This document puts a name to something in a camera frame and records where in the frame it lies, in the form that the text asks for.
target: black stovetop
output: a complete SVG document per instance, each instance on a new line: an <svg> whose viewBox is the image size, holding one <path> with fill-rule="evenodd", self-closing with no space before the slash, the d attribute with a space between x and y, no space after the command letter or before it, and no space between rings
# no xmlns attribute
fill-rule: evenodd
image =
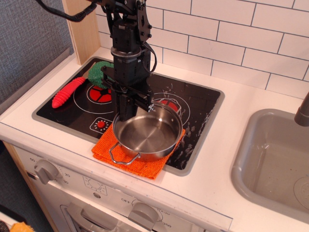
<svg viewBox="0 0 309 232"><path fill-rule="evenodd" d="M99 61L103 59L93 58L70 80L83 76ZM148 78L148 84L155 93L154 100L162 101L178 111L183 121L186 131L183 141L166 163L168 170L182 175L181 170L188 170L190 167L187 164L193 164L189 160L195 159L198 141L222 93L157 74ZM110 91L93 86L86 80L61 107L54 109L52 99L56 93L36 110L34 119L92 142L98 141L114 118Z"/></svg>

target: white knob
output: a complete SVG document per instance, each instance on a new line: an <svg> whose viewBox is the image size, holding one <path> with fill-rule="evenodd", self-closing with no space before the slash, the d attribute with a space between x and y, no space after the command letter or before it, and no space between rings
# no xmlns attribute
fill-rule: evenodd
<svg viewBox="0 0 309 232"><path fill-rule="evenodd" d="M34 172L45 185L48 181L54 180L59 174L58 169L54 165L43 159L39 160L34 166Z"/></svg>
<svg viewBox="0 0 309 232"><path fill-rule="evenodd" d="M128 219L151 231L158 217L159 214L152 207L143 203L136 203Z"/></svg>

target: green scrub sponge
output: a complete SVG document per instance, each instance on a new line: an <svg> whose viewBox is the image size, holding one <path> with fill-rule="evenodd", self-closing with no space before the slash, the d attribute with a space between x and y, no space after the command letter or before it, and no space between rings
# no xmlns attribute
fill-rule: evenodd
<svg viewBox="0 0 309 232"><path fill-rule="evenodd" d="M102 85L102 78L103 78L103 72L101 71L101 68L103 66L106 67L114 67L113 63L109 63L107 61L100 61L96 63L90 70L88 74L88 80L95 86L98 86L100 88L107 88L106 86Z"/></svg>

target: wire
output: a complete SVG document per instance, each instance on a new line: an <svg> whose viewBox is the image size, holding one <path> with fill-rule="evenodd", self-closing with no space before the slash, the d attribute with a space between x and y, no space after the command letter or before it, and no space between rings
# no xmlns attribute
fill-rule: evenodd
<svg viewBox="0 0 309 232"><path fill-rule="evenodd" d="M153 66L153 69L151 71L149 71L147 69L147 67L145 67L145 64L144 62L143 63L143 68L148 72L148 73L153 73L155 71L155 68L156 68L156 65L157 65L157 59L156 59L156 54L155 54L155 51L150 47L150 45L147 43L147 42L144 42L143 43L144 47L147 48L150 52L152 52L152 54L154 55L154 66Z"/></svg>
<svg viewBox="0 0 309 232"><path fill-rule="evenodd" d="M60 10L57 10L55 8L46 6L41 0L36 0L36 2L47 12L53 14L53 15L57 15L60 16L62 18L65 18L69 21L72 22L80 22L82 21L88 14L90 14L91 12L94 11L94 9L97 7L97 0L92 2L90 4L90 6L88 6L87 8L85 8L82 12L77 13L76 15L68 15Z"/></svg>

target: gray faucet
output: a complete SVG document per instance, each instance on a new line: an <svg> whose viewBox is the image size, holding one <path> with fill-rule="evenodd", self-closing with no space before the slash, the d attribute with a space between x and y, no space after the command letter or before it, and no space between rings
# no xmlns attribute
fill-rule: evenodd
<svg viewBox="0 0 309 232"><path fill-rule="evenodd" d="M300 126L309 127L309 93L299 107L294 120Z"/></svg>

